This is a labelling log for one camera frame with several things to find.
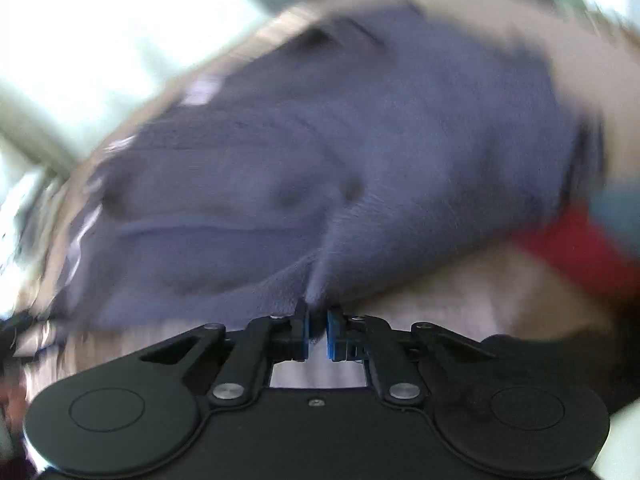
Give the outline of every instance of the folded cloth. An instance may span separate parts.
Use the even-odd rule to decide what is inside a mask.
[[[321,310],[551,218],[601,145],[539,56],[412,6],[337,17],[96,169],[52,309],[83,328]]]
[[[586,205],[573,205],[544,229],[519,233],[513,240],[607,303],[629,301],[640,294],[640,262],[633,261],[590,218]]]

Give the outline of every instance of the red fabric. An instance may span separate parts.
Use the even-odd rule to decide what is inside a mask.
[[[610,300],[640,294],[640,264],[626,258],[589,220],[586,207],[572,206],[545,229],[517,234],[514,243],[590,294]]]

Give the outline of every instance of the black object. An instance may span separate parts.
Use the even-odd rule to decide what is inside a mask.
[[[363,361],[368,387],[268,388],[274,363],[307,356],[302,302],[55,383],[24,426],[51,464],[40,478],[595,478],[606,407],[558,367],[535,367],[528,343],[430,323],[400,332],[338,308],[328,336],[334,361]]]
[[[610,373],[598,392],[609,413],[615,413],[640,398],[640,298],[616,316],[616,354]]]
[[[29,480],[36,474],[33,464],[25,457],[18,457],[0,464],[2,480]]]

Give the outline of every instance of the metal pivot bolt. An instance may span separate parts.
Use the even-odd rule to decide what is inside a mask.
[[[213,388],[213,396],[221,400],[237,399],[244,394],[244,386],[236,383],[222,383]]]
[[[420,388],[411,383],[397,383],[389,388],[389,395],[398,400],[411,400],[420,395]]]

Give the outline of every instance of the blurry background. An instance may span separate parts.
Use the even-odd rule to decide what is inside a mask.
[[[66,175],[172,76],[292,0],[0,0],[0,202],[42,160]],[[640,25],[640,0],[554,0]]]

